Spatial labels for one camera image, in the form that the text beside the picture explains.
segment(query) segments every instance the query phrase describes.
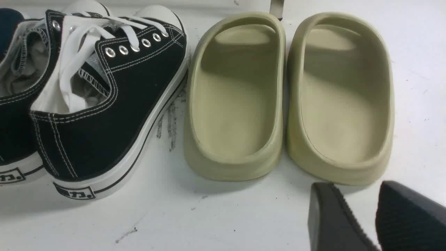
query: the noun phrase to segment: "slide sandal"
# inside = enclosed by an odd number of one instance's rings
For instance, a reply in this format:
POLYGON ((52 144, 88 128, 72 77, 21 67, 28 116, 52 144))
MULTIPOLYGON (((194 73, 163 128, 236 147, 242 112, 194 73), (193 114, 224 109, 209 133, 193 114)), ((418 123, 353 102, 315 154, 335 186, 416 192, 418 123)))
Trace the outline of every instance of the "slide sandal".
POLYGON ((396 181, 384 181, 376 232, 383 251, 446 250, 446 208, 396 181))
POLYGON ((321 13, 298 27, 288 58, 288 152, 307 172, 363 185, 385 171, 392 148, 391 66, 366 22, 321 13))
POLYGON ((285 33, 266 13, 226 18, 198 44, 188 84, 184 154, 213 180, 263 176, 282 148, 285 33))
POLYGON ((311 186, 308 232, 311 251, 379 251, 332 183, 311 186))

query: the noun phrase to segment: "white rubber sole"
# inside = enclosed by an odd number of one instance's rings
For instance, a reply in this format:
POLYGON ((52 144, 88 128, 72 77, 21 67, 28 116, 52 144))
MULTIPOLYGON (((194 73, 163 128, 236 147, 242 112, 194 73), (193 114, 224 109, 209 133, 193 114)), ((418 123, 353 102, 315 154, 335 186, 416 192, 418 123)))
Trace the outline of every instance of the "white rubber sole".
POLYGON ((189 63, 190 48, 187 43, 185 57, 178 72, 147 118, 133 146, 116 166, 98 177, 79 182, 67 182, 52 177, 57 191, 74 200, 95 200, 107 197, 123 187, 135 172, 136 161, 141 155, 145 143, 151 137, 152 132, 156 131, 153 129, 154 126, 186 85, 189 63))
POLYGON ((46 174, 37 152, 11 164, 0 166, 0 186, 26 184, 46 174))

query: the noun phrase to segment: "white toe cap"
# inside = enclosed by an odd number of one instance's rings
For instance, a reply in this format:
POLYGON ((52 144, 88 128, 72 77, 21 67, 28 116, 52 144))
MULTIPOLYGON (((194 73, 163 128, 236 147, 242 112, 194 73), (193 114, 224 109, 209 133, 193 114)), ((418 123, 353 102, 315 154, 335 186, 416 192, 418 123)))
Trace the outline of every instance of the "white toe cap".
POLYGON ((99 15, 102 16, 111 16, 110 10, 107 7, 94 0, 79 0, 70 4, 68 7, 62 10, 63 13, 67 14, 78 13, 83 11, 98 13, 99 15))
POLYGON ((178 20, 177 16, 170 9, 161 5, 150 5, 145 8, 142 8, 141 10, 135 13, 135 16, 156 18, 163 22, 174 25, 180 30, 182 29, 180 21, 178 20))

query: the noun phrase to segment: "stain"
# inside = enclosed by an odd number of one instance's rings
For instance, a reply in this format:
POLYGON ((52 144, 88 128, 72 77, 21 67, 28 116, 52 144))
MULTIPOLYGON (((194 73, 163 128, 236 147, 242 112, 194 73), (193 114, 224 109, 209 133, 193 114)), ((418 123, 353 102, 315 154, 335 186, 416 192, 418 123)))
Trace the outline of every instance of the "stain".
POLYGON ((161 138, 161 133, 162 133, 162 130, 163 130, 163 118, 164 118, 164 115, 158 121, 157 138, 161 138))
POLYGON ((184 87, 178 97, 168 107, 167 113, 165 113, 158 122, 157 125, 157 139, 163 137, 163 123, 165 117, 167 117, 167 138, 170 139, 169 152, 172 152, 177 144, 177 119, 178 115, 184 113, 184 104, 186 103, 186 88, 184 87))
POLYGON ((170 140, 170 148, 169 151, 171 152, 173 149, 175 149, 176 143, 177 143, 177 107, 175 106, 175 103, 172 103, 172 105, 169 107, 169 110, 167 112, 168 114, 168 120, 167 120, 167 132, 169 134, 170 140))
POLYGON ((127 233, 123 234, 123 235, 121 236, 121 238, 117 239, 117 240, 115 241, 115 243, 118 244, 118 243, 119 243, 120 241, 122 241, 125 237, 127 237, 127 236, 129 236, 129 235, 131 235, 131 234, 133 234, 133 233, 136 233, 136 232, 138 232, 138 229, 136 229, 136 227, 134 227, 132 230, 130 230, 130 231, 128 231, 127 233))

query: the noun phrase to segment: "shoe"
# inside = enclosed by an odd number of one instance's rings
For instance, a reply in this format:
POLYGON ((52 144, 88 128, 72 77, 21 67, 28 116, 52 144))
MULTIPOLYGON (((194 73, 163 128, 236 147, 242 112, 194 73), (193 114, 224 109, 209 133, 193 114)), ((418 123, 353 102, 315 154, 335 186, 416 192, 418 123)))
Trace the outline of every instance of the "shoe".
MULTIPOLYGON (((97 2, 82 3, 91 12, 76 15, 107 13, 97 2)), ((66 11, 77 13, 76 7, 66 11)), ((45 174, 28 113, 58 59, 63 16, 47 11, 45 18, 21 21, 0 64, 0 185, 22 184, 45 174)))
POLYGON ((365 185, 385 171, 392 148, 392 73, 383 39, 342 13, 304 20, 288 56, 288 153, 305 171, 365 185))
POLYGON ((267 13, 226 18, 200 40, 187 90, 184 156, 223 181, 269 173, 282 149, 285 32, 267 13))
POLYGON ((311 186, 308 216, 311 251, 378 251, 332 183, 311 186))
POLYGON ((384 181, 376 212, 383 251, 446 250, 446 208, 395 181, 384 181))
POLYGON ((0 24, 2 24, 0 27, 0 34, 2 34, 0 37, 0 63, 8 51, 17 25, 26 17, 26 15, 17 10, 0 8, 0 24))
POLYGON ((56 190, 93 200, 122 187, 153 125, 181 92, 190 49, 180 19, 148 6, 130 17, 65 16, 58 71, 31 106, 56 190))

